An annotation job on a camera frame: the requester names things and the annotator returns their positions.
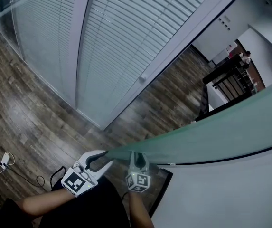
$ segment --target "power adapter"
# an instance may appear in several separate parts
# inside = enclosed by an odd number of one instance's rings
[[[5,152],[3,159],[1,160],[1,164],[0,164],[3,169],[6,169],[9,159],[10,159],[9,154]]]

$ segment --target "green fabric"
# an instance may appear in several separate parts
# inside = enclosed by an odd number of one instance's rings
[[[108,156],[128,159],[145,153],[150,163],[216,161],[272,147],[272,85],[200,122],[114,149]]]

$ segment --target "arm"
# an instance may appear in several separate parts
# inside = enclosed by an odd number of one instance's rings
[[[59,189],[19,200],[16,204],[24,213],[35,219],[74,198],[74,195],[66,189]]]
[[[154,228],[139,193],[129,192],[131,228]]]

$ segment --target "wooden floor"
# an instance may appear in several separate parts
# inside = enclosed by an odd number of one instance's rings
[[[101,131],[30,71],[0,34],[0,160],[4,152],[11,152],[14,170],[33,183],[42,175],[45,189],[50,190],[51,174],[62,165],[71,166],[84,152],[111,150],[190,124],[199,113],[201,79],[209,71],[206,62],[187,49]],[[126,168],[125,162],[115,161],[106,174],[120,195],[127,190]],[[151,174],[152,187],[143,197],[147,209],[167,176],[157,167]],[[18,200],[42,192],[10,170],[0,175],[0,205],[6,198]]]

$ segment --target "white cable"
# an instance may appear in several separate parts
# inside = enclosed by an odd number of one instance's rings
[[[13,158],[13,163],[12,163],[12,164],[7,165],[7,166],[10,166],[10,165],[13,165],[13,164],[16,162],[16,160],[14,159],[14,156],[13,156],[13,154],[12,154],[12,153],[8,153],[8,154],[11,154],[11,156],[12,156],[12,158]]]

